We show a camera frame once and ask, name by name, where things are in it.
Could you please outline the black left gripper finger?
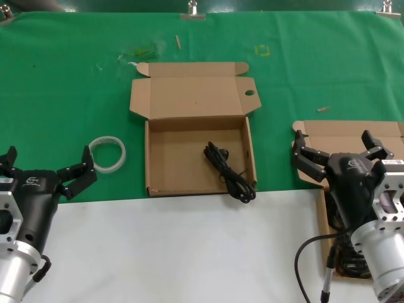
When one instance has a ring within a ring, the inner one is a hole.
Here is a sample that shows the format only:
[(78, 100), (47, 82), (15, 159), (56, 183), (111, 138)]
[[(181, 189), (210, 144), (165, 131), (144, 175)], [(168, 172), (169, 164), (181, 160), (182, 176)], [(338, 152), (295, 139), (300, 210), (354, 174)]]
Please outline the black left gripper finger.
[(14, 163), (17, 158), (15, 146), (10, 146), (9, 150), (1, 155), (0, 175), (5, 177), (13, 177), (15, 174)]
[(80, 163), (59, 169), (56, 174), (61, 181), (59, 191), (67, 200), (73, 199), (96, 182), (97, 174), (89, 146), (84, 147)]

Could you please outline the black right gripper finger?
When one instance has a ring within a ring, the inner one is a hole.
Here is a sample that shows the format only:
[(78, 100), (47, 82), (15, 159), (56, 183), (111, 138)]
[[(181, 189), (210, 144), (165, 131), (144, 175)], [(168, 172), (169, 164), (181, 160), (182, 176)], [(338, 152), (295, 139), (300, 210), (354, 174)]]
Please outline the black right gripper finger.
[(316, 182), (326, 177), (324, 167), (328, 163), (328, 153), (306, 146), (305, 135), (301, 130), (295, 132), (292, 147), (292, 162), (298, 170)]
[(361, 155), (366, 159), (370, 161), (393, 159), (394, 153), (385, 148), (379, 139), (373, 137), (369, 130), (362, 133), (361, 139), (366, 148), (366, 151), (362, 152)]

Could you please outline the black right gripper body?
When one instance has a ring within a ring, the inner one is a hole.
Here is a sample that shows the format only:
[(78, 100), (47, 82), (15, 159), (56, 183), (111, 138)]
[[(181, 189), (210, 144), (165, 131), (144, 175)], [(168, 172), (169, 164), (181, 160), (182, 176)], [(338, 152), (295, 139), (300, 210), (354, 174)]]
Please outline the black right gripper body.
[(380, 177), (373, 171), (373, 161), (386, 158), (386, 152), (333, 153), (328, 157), (326, 180), (346, 229), (356, 230), (376, 219), (372, 204)]

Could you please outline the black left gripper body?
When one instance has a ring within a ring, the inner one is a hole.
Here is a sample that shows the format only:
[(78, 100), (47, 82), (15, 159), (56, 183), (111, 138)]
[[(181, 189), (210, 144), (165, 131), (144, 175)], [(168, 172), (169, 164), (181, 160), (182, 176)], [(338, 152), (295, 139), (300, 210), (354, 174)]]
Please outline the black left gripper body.
[(12, 193), (23, 221), (16, 240), (43, 253), (61, 193), (60, 178), (52, 170), (1, 170), (1, 191)]

